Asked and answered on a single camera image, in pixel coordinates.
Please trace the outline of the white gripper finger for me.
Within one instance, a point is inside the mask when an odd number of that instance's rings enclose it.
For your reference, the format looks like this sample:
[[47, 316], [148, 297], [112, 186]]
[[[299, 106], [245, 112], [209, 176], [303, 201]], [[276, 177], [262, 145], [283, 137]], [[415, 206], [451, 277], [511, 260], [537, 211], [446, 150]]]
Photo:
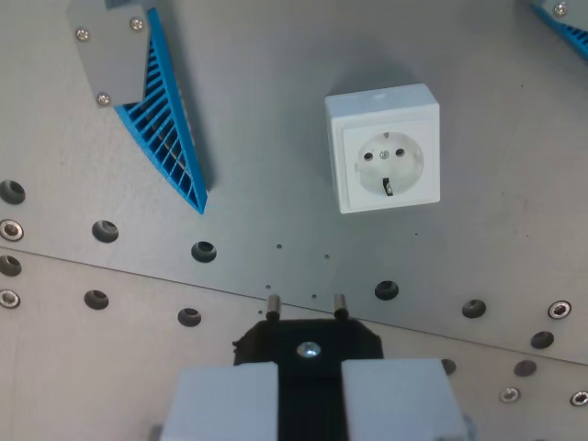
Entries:
[[342, 363], [350, 440], [469, 440], [469, 428], [438, 358]]
[[277, 364], [182, 371], [160, 438], [277, 440]]

